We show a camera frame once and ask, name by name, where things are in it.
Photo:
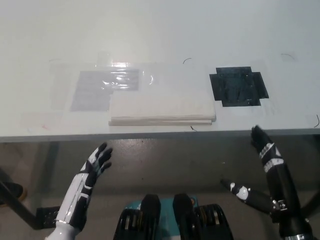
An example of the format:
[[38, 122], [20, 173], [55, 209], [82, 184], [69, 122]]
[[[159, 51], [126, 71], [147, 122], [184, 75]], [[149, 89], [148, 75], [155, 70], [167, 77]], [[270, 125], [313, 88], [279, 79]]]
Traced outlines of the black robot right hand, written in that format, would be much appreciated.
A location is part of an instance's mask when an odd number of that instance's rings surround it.
[[269, 215], [278, 224], [281, 239], [314, 240], [290, 170], [276, 144], [258, 125], [251, 128], [251, 144], [261, 160], [270, 195], [229, 179], [221, 179], [220, 183], [242, 203]]

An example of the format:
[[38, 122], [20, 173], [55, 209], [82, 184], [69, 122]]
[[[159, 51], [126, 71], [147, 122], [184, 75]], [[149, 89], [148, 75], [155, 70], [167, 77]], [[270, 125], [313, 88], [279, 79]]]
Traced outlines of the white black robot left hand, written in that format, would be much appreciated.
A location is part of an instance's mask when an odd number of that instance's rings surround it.
[[84, 229], [94, 186], [100, 175], [112, 163], [113, 149], [102, 143], [87, 158], [74, 176], [55, 219], [55, 229], [47, 240], [74, 240]]

